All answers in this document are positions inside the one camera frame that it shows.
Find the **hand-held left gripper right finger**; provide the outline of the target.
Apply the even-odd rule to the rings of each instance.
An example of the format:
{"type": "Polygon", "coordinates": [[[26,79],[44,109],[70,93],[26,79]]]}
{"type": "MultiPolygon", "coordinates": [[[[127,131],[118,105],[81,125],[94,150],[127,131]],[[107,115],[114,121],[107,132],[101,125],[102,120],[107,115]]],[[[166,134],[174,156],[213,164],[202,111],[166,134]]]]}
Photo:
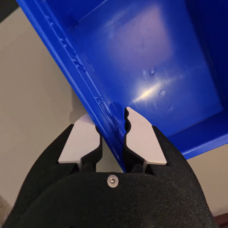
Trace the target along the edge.
{"type": "Polygon", "coordinates": [[[130,107],[124,110],[125,130],[123,160],[126,172],[136,166],[145,172],[148,165],[168,164],[153,125],[141,114],[130,107]]]}

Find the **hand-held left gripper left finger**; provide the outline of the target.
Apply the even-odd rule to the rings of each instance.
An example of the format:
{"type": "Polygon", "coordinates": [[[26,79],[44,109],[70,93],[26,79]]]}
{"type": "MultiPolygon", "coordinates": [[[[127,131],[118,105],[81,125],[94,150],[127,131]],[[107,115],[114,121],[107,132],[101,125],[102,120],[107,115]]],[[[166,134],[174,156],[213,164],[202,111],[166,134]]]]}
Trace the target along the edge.
{"type": "Polygon", "coordinates": [[[74,163],[82,170],[87,163],[96,166],[102,154],[102,136],[91,117],[85,114],[74,123],[58,163],[74,163]]]}

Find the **blue plastic bin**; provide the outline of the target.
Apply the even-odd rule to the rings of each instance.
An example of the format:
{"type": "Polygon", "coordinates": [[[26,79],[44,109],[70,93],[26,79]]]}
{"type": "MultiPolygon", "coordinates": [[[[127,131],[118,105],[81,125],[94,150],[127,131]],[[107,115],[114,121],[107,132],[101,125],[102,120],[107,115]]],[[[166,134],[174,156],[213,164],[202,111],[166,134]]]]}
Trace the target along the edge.
{"type": "Polygon", "coordinates": [[[228,143],[227,0],[17,0],[122,170],[124,109],[186,158],[228,143]]]}

